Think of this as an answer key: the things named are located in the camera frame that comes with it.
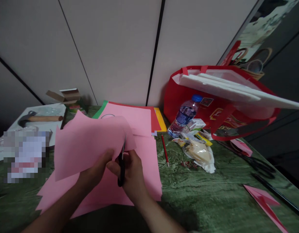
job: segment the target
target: hand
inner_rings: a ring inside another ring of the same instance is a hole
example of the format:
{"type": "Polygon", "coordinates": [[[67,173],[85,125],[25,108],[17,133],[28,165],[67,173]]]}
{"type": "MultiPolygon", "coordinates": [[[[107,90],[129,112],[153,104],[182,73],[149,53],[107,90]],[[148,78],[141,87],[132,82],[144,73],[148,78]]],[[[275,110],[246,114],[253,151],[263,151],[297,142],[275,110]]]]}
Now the hand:
{"type": "MultiPolygon", "coordinates": [[[[138,205],[144,198],[149,197],[143,176],[142,161],[135,150],[130,150],[129,154],[124,154],[123,160],[125,162],[123,190],[134,205],[138,205]]],[[[117,159],[108,162],[106,167],[120,178],[120,166],[117,159]]]]}
{"type": "Polygon", "coordinates": [[[109,161],[111,161],[113,154],[114,150],[108,149],[106,153],[93,165],[93,167],[80,172],[76,185],[86,188],[89,191],[97,186],[103,177],[105,166],[109,161]]]}

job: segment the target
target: pencil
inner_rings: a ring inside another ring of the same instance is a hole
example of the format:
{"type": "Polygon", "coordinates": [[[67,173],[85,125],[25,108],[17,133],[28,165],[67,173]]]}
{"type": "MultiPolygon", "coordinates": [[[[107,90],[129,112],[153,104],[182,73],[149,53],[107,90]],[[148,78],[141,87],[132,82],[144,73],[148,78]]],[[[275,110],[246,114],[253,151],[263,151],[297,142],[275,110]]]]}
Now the pencil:
{"type": "Polygon", "coordinates": [[[162,138],[163,149],[165,150],[165,157],[166,157],[166,161],[167,161],[167,166],[169,167],[168,154],[167,154],[167,150],[166,150],[165,140],[163,139],[163,135],[162,134],[161,134],[161,138],[162,138]]]}

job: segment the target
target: red bag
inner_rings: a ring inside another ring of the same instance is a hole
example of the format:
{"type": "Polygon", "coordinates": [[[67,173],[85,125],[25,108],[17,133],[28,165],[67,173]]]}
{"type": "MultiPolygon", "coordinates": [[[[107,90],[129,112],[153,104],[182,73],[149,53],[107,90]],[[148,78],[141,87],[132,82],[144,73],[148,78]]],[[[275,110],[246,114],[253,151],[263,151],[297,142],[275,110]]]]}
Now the red bag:
{"type": "Polygon", "coordinates": [[[280,113],[280,109],[275,108],[270,117],[266,119],[254,119],[237,110],[230,100],[178,85],[173,80],[173,78],[178,77],[176,75],[181,77],[183,74],[205,73],[207,70],[234,71],[242,78],[256,85],[261,91],[274,95],[262,83],[254,80],[248,73],[234,66],[183,67],[171,75],[165,93],[164,114],[170,122],[173,122],[175,119],[181,105],[186,100],[191,99],[194,94],[199,94],[203,97],[195,118],[201,118],[206,123],[205,129],[211,130],[214,140],[228,141],[255,133],[271,124],[280,113]]]}

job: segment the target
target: plastic bottle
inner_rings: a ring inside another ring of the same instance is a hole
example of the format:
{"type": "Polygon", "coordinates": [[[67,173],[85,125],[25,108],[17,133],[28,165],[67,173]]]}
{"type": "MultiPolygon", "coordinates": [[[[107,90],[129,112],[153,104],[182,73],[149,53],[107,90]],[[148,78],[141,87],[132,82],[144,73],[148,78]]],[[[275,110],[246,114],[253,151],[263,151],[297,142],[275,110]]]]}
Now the plastic bottle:
{"type": "Polygon", "coordinates": [[[199,103],[202,100],[202,96],[193,95],[191,100],[186,101],[182,104],[179,109],[175,120],[168,128],[168,135],[173,138],[177,138],[182,129],[195,117],[198,111],[199,103]]]}

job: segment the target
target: wooden hammer handle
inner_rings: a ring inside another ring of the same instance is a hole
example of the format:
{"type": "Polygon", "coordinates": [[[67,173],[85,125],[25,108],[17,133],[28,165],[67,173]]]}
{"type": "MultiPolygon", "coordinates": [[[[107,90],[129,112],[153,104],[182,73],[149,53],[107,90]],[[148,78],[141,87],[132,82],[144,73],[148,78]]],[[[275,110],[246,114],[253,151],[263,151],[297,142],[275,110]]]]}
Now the wooden hammer handle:
{"type": "Polygon", "coordinates": [[[29,121],[61,121],[62,116],[31,116],[28,118],[29,121]]]}

